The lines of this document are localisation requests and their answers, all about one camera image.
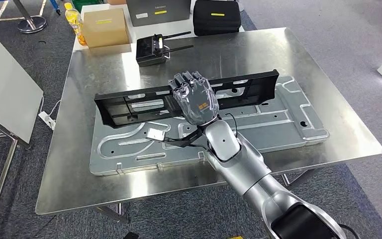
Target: black plastic frame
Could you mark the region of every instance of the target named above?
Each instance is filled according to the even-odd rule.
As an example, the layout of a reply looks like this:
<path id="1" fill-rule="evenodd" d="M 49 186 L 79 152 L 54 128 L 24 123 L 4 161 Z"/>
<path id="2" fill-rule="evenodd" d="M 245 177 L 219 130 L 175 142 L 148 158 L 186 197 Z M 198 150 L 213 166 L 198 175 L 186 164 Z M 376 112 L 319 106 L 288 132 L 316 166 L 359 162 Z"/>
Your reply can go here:
<path id="1" fill-rule="evenodd" d="M 219 108 L 222 110 L 259 105 L 264 101 L 273 99 L 275 97 L 275 85 L 278 77 L 279 73 L 277 70 L 272 70 L 264 73 L 210 80 L 210 84 L 215 93 L 220 90 L 245 87 L 243 94 L 240 96 L 218 99 Z M 248 81 L 246 83 L 233 84 L 236 81 L 243 80 Z M 128 97 L 139 94 L 145 94 L 145 96 L 137 99 Z M 132 108 L 132 104 L 152 100 L 162 100 L 163 107 L 139 112 L 134 111 Z M 112 128 L 183 116 L 181 107 L 173 98 L 172 89 L 168 85 L 111 94 L 96 94 L 95 103 L 100 111 L 103 124 Z"/>

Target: stainless steel tabletop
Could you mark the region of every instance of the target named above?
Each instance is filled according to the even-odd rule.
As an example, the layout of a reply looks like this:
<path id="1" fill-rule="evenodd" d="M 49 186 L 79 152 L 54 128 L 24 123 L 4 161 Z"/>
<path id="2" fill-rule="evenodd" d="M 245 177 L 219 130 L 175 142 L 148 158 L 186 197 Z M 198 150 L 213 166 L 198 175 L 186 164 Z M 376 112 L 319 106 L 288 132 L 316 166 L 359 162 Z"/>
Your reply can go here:
<path id="1" fill-rule="evenodd" d="M 138 68 L 135 44 L 75 51 L 36 204 L 37 214 L 96 207 L 152 195 L 224 184 L 208 163 L 94 176 L 89 162 L 96 93 L 165 85 L 177 72 L 199 70 L 209 79 L 277 69 L 293 76 L 313 104 L 330 138 L 324 143 L 265 153 L 275 174 L 300 171 L 382 153 L 382 146 L 314 62 L 294 34 L 276 28 L 170 40 L 164 65 Z"/>

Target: small white label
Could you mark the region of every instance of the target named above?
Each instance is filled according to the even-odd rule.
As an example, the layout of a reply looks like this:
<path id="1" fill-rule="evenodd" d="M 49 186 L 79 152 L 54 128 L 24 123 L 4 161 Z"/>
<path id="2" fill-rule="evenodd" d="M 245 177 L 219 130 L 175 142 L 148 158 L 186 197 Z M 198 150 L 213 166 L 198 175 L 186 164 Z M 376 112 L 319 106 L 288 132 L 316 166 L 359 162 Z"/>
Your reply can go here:
<path id="1" fill-rule="evenodd" d="M 147 13 L 142 13 L 142 14 L 136 14 L 135 17 L 137 19 L 140 19 L 140 18 L 145 18 L 145 17 L 148 17 L 149 15 Z"/>

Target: plastic bottle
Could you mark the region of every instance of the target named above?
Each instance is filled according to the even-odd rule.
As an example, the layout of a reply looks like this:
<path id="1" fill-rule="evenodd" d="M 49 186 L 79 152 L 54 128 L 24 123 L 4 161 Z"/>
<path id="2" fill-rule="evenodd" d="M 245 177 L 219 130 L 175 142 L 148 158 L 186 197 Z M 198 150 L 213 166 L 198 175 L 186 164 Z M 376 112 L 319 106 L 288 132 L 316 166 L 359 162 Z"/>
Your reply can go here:
<path id="1" fill-rule="evenodd" d="M 87 46 L 83 36 L 83 20 L 81 19 L 81 14 L 74 9 L 69 2 L 65 3 L 64 6 L 66 9 L 65 17 L 77 35 L 78 42 L 83 46 Z"/>

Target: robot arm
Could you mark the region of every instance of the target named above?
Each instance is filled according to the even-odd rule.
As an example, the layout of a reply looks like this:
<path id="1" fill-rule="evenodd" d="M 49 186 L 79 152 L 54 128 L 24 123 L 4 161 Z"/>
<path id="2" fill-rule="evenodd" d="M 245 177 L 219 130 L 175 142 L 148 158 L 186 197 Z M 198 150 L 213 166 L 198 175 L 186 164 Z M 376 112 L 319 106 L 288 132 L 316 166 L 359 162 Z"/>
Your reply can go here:
<path id="1" fill-rule="evenodd" d="M 208 162 L 262 217 L 269 238 L 346 239 L 327 213 L 276 181 L 260 152 L 219 118 L 218 101 L 206 78 L 198 72 L 185 72 L 176 74 L 169 85 L 186 120 L 207 137 Z"/>

